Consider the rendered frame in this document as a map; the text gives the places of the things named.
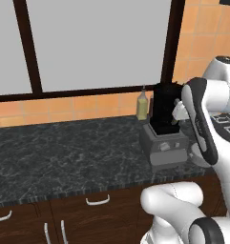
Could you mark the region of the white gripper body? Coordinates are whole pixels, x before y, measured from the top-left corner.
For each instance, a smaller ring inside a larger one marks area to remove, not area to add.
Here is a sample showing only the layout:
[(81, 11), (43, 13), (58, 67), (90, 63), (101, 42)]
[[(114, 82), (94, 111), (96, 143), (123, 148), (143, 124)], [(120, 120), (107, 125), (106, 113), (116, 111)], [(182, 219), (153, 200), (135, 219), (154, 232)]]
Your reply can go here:
[(189, 118), (186, 108), (178, 98), (175, 100), (175, 107), (173, 109), (172, 116), (176, 121), (187, 120)]

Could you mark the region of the grey blender with black jar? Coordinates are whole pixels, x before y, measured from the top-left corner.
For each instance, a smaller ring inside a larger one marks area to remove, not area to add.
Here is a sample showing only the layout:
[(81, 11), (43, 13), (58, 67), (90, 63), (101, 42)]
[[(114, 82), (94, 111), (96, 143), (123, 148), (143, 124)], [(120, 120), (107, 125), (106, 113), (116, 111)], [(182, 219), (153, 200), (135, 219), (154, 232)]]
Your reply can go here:
[(139, 144), (154, 172), (174, 168), (187, 161), (189, 138), (173, 117), (182, 86), (158, 83), (154, 86), (149, 118), (139, 133)]

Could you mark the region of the yellowish glass bottle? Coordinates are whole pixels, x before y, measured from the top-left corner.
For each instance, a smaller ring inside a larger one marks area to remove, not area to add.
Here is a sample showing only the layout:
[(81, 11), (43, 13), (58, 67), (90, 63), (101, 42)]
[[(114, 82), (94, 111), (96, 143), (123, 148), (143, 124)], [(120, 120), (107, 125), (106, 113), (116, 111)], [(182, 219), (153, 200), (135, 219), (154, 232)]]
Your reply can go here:
[(146, 90), (142, 88), (140, 96), (136, 101), (136, 117), (138, 120), (145, 120), (148, 111), (148, 98), (146, 97)]

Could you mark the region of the dark wood drawer front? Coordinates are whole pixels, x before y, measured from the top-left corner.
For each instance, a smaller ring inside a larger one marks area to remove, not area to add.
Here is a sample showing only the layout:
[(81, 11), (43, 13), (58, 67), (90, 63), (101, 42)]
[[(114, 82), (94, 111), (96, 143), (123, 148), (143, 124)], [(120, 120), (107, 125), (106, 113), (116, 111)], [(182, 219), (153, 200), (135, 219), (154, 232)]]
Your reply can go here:
[(10, 219), (0, 222), (1, 226), (43, 228), (44, 223), (52, 218), (48, 201), (0, 208), (0, 217), (8, 215), (10, 211)]
[[(77, 218), (84, 219), (92, 216), (101, 217), (108, 215), (118, 217), (127, 223), (137, 223), (140, 207), (140, 186), (112, 190), (100, 193), (89, 193), (83, 195), (69, 196), (50, 201), (52, 213), (55, 218), (67, 220)], [(110, 202), (99, 206), (88, 206), (86, 197), (90, 201), (99, 201), (110, 195)]]

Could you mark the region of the dark wood cupboard door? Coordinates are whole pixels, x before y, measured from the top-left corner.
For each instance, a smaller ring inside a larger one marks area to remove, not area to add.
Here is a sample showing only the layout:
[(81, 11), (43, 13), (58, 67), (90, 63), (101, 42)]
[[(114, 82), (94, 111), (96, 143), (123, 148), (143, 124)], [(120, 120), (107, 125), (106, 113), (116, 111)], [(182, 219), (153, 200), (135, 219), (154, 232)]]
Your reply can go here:
[(8, 234), (0, 234), (0, 244), (47, 244), (47, 240), (43, 231), (13, 231)]
[[(64, 220), (69, 244), (154, 244), (148, 233), (136, 238), (136, 225), (118, 217), (103, 215), (84, 220)], [(60, 231), (60, 244), (64, 244)]]

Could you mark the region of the dark brown window frame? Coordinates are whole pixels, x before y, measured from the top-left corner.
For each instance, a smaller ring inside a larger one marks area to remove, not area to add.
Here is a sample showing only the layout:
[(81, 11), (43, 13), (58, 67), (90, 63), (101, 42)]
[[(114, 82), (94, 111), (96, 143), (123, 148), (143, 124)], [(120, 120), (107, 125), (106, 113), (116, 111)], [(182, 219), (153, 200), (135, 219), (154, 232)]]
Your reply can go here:
[[(26, 0), (12, 0), (16, 21), (20, 33), (21, 43), (30, 78), (31, 92), (21, 94), (0, 95), (0, 102), (24, 101), (33, 99), (62, 98), (72, 96), (87, 96), (97, 94), (112, 94), (124, 92), (139, 92), (141, 86), (115, 87), (75, 91), (43, 91), (40, 73), (33, 44), (31, 22)], [(176, 63), (178, 40), (180, 35), (185, 0), (172, 0), (164, 48), (164, 57), (161, 69), (160, 82), (170, 84), (173, 79)]]

